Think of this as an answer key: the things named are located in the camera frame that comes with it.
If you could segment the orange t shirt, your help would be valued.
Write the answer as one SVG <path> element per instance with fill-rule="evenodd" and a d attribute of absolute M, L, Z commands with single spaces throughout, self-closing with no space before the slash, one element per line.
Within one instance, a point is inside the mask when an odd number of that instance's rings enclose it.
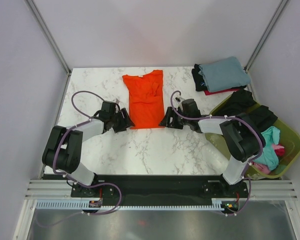
<path fill-rule="evenodd" d="M 163 78 L 162 70 L 139 76 L 122 76 L 129 92 L 129 116 L 134 123 L 133 129 L 160 127 L 165 116 Z"/>

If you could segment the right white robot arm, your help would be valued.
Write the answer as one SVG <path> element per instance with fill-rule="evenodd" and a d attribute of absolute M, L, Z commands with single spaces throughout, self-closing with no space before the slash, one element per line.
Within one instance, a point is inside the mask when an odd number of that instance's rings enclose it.
<path fill-rule="evenodd" d="M 199 134 L 223 136 L 230 159 L 219 184 L 219 191 L 225 197 L 237 191 L 237 183 L 244 179 L 244 174 L 252 159 L 262 154 L 265 140 L 249 116 L 241 113 L 236 116 L 202 115 L 194 99 L 176 97 L 177 107 L 167 108 L 160 127 L 182 130 L 188 126 Z"/>

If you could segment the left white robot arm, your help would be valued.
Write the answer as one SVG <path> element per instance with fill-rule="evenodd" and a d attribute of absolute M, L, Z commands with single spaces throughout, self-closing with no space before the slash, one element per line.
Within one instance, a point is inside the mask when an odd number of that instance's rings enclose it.
<path fill-rule="evenodd" d="M 96 196 L 100 185 L 94 181 L 96 174 L 81 163 L 83 142 L 113 130 L 124 132 L 135 124 L 126 108 L 111 101 L 103 101 L 101 109 L 88 120 L 71 127 L 56 125 L 52 128 L 45 146 L 42 163 L 53 172 L 82 184 L 89 197 Z"/>

